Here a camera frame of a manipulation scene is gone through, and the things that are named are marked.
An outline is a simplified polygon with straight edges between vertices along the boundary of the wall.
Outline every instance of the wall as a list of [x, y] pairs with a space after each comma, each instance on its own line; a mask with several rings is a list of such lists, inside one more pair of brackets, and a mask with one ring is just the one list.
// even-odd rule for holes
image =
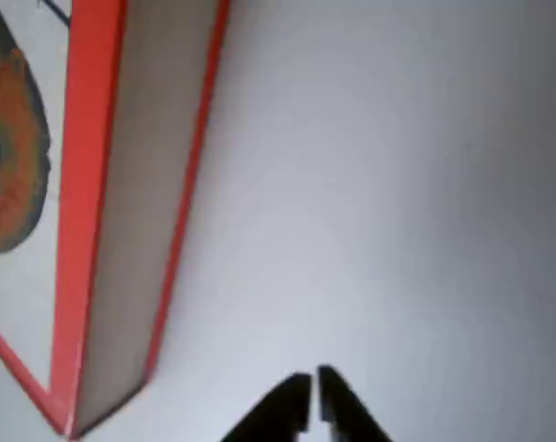
[[556, 0], [235, 2], [159, 370], [87, 440], [326, 362], [397, 441], [556, 441]]

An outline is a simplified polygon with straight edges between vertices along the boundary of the red frame edge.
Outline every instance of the red frame edge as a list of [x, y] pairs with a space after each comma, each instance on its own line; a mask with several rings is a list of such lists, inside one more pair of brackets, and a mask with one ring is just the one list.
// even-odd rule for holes
[[194, 193], [194, 186], [196, 184], [198, 165], [200, 162], [201, 152], [203, 150], [206, 125], [208, 123], [208, 115], [213, 98], [214, 81], [216, 79], [221, 50], [223, 48], [223, 40], [225, 38], [230, 6], [231, 0], [218, 0], [216, 11], [214, 13], [214, 24], [211, 30], [206, 59], [206, 70], [201, 88], [201, 101], [196, 114], [196, 120], [194, 122], [191, 150], [186, 170], [184, 172], [184, 188], [182, 190], [180, 206], [178, 208], [174, 236], [169, 249], [169, 258], [162, 286], [161, 299], [153, 325], [149, 354], [147, 356], [147, 360], [145, 361], [144, 383], [146, 383], [154, 373], [159, 349], [161, 348], [169, 304], [171, 302], [172, 290], [176, 280], [176, 270], [178, 268], [178, 264], [180, 263], [181, 246], [184, 234], [186, 233], [192, 194]]
[[96, 265], [126, 0], [75, 0], [69, 35], [50, 395], [74, 430]]
[[30, 374], [29, 370], [12, 351], [2, 336], [0, 336], [0, 359], [27, 396], [29, 396], [30, 400], [39, 409], [43, 417], [49, 422], [53, 430], [57, 433], [62, 433], [61, 426], [54, 418], [59, 412], [54, 409], [54, 402], [51, 400], [49, 393]]

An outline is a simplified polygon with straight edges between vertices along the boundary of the white matting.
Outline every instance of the white matting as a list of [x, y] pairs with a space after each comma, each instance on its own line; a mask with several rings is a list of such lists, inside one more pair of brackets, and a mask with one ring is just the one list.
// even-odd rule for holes
[[[71, 2], [59, 2], [69, 13]], [[21, 245], [0, 255], [0, 334], [48, 386], [54, 312], [68, 29], [33, 0], [0, 0], [0, 10], [39, 86], [49, 124], [51, 174], [41, 220]]]

